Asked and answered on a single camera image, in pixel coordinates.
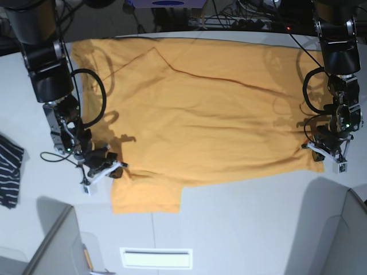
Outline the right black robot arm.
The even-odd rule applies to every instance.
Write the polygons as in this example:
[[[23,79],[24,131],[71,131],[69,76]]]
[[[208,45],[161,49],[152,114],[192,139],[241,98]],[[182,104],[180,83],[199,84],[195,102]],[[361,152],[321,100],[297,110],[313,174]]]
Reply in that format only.
[[[54,1],[1,1],[20,49],[31,84],[50,127],[54,147],[61,154],[73,155],[78,166],[87,166],[86,175],[93,179],[108,176],[120,178],[127,166],[107,145],[98,147],[92,141],[90,127],[104,116],[107,94],[100,77],[90,69],[72,69],[68,52],[58,28]],[[72,79],[85,73],[92,76],[101,90],[101,110],[96,118],[83,123],[81,103]]]

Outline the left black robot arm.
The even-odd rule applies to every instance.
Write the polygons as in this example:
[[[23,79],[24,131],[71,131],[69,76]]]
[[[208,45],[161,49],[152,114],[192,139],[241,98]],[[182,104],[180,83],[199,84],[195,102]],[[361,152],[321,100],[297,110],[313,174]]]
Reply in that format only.
[[[302,146],[312,150],[315,162],[330,158],[338,164],[346,163],[346,150],[341,145],[349,144],[352,132],[358,131],[363,124],[360,86],[355,75],[361,69],[354,20],[355,6],[359,4],[360,1],[313,2],[323,66],[306,75],[302,91],[307,106],[318,117],[330,117],[329,125],[317,126],[316,134]],[[328,75],[327,88],[333,102],[318,109],[309,99],[307,86],[312,76],[322,72]]]

